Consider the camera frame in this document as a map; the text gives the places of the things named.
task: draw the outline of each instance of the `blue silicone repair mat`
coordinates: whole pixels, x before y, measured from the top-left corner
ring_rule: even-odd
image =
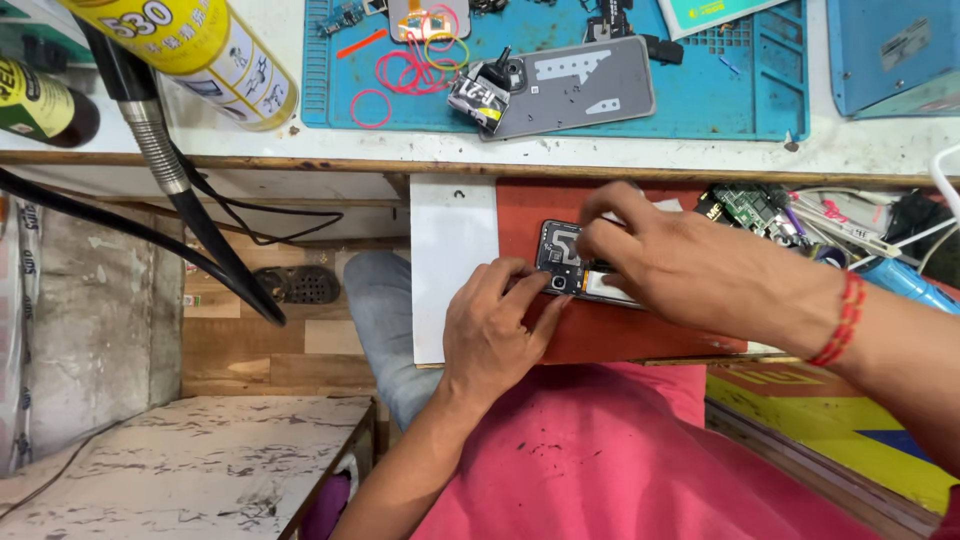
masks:
[[[375,41],[342,60],[339,51],[377,29],[387,17],[367,16],[330,38],[316,35],[316,24],[337,1],[306,0],[301,116],[313,128],[356,129],[350,102],[357,92],[375,88],[389,98],[393,115],[382,130],[476,132],[473,120],[446,104],[446,91],[422,96],[394,94],[373,76],[377,59],[404,49],[389,37]],[[588,13],[578,0],[556,5],[510,0],[502,12],[471,17],[465,42],[470,60],[499,56],[511,45],[515,53],[575,45],[583,40]],[[638,34],[666,37],[657,0],[635,0],[627,16]],[[677,137],[734,140],[794,140],[809,133],[806,80],[806,9],[804,0],[790,0],[769,10],[680,40],[683,65],[651,62],[657,112],[652,116],[551,132],[552,135]],[[461,60],[460,47],[445,54]],[[396,80],[405,62],[393,59],[388,76]],[[360,97],[357,119],[379,122],[386,105],[376,95]]]

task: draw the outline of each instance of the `hand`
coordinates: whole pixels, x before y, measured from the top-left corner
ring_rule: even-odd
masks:
[[[504,294],[513,275],[522,279]],[[543,356],[572,298],[555,298],[528,331],[520,319],[549,281],[522,258],[477,266],[446,310],[441,384],[484,412],[517,384]]]
[[[700,214],[660,211],[624,183],[595,191],[580,225],[577,253],[609,261],[619,275],[607,284],[673,323],[807,357],[839,320],[841,272]]]

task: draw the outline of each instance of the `blue jeans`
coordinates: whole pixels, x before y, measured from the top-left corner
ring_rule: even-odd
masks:
[[[344,288],[376,391],[406,430],[444,373],[414,365],[410,263],[390,252],[361,253],[344,267]]]

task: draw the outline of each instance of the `left hand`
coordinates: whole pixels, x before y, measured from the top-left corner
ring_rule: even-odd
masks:
[[[514,275],[522,279],[504,294]],[[540,360],[573,298],[555,298],[528,331],[520,320],[549,281],[522,258],[477,266],[446,310],[441,384],[453,396],[486,411]]]

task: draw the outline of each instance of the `yellow spray can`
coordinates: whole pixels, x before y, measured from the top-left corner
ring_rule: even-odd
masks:
[[[226,0],[60,0],[108,37],[251,131],[297,106],[297,86]]]

